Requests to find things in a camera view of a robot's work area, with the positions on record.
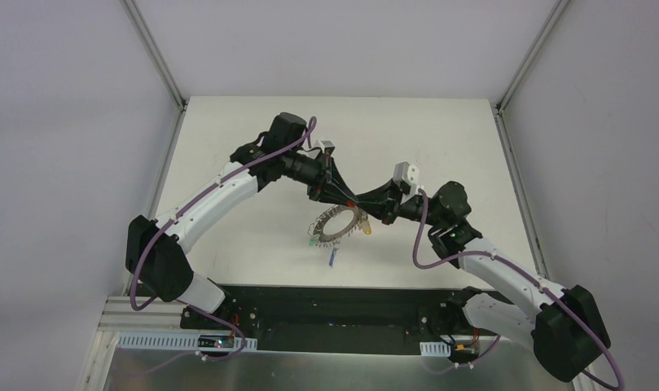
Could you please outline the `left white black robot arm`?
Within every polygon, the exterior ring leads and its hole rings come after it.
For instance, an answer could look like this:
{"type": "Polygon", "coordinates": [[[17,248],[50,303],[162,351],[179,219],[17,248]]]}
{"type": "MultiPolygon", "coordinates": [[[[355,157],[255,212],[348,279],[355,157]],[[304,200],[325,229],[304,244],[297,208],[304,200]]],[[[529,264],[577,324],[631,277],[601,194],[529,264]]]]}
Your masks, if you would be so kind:
{"type": "Polygon", "coordinates": [[[133,275],[129,292],[133,310],[144,310],[152,299],[179,301],[201,310],[200,317],[212,329],[231,322],[226,294],[191,268],[187,254],[233,208],[281,177],[307,185],[312,200],[327,198],[336,147],[317,140],[303,148],[315,125],[314,117],[305,121],[281,112],[269,130],[238,147],[197,193],[153,219],[139,215],[130,222],[125,267],[133,275]],[[152,293],[144,303],[137,301],[140,283],[152,293]]]}

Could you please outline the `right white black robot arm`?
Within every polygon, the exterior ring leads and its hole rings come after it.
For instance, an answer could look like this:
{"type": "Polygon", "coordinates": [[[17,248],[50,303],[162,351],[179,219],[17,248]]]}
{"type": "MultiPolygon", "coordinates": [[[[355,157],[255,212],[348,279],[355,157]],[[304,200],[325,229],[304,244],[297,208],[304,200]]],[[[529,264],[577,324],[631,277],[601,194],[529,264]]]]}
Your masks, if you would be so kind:
{"type": "Polygon", "coordinates": [[[550,375],[564,382],[608,356],[611,341],[592,294],[580,285],[565,288],[507,259],[468,222],[472,209],[461,184],[448,182],[432,196],[419,189],[407,201],[402,200],[404,188],[391,182],[358,195],[355,204],[385,224],[398,217],[420,224],[416,236],[426,234],[440,259],[419,263],[420,245],[415,243],[412,256],[417,268],[450,263],[506,299],[463,290],[447,306],[450,330],[464,334],[476,327],[504,336],[532,351],[550,375]]]}

